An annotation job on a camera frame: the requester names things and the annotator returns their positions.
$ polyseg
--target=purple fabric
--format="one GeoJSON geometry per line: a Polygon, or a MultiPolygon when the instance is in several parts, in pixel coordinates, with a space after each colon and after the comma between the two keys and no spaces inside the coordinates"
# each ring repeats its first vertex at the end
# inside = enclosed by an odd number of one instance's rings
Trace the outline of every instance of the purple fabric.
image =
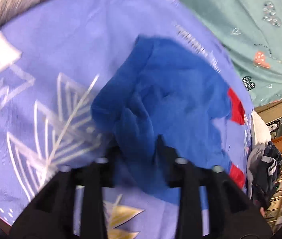
{"type": "MultiPolygon", "coordinates": [[[[236,92],[245,125],[214,123],[223,150],[245,172],[252,102],[226,51],[190,11],[177,0],[49,0],[0,29],[0,217],[6,222],[14,222],[57,167],[85,165],[104,151],[89,105],[140,34],[199,53],[236,92]]],[[[139,239],[172,238],[177,206],[145,195],[126,177],[105,193],[112,203],[122,193],[124,204],[145,210],[125,229],[140,231],[139,239]]]]}

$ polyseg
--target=blue garment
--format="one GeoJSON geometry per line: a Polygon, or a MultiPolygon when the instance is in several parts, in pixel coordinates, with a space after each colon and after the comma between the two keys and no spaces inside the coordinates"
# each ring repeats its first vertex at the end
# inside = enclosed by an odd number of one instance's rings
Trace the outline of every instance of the blue garment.
{"type": "Polygon", "coordinates": [[[114,133],[142,190],[177,204],[177,191],[167,190],[157,166],[157,136],[195,165],[221,165],[229,172],[231,161],[212,123],[231,116],[228,88],[206,61],[174,41],[140,36],[94,99],[92,116],[99,128],[114,133]]]}

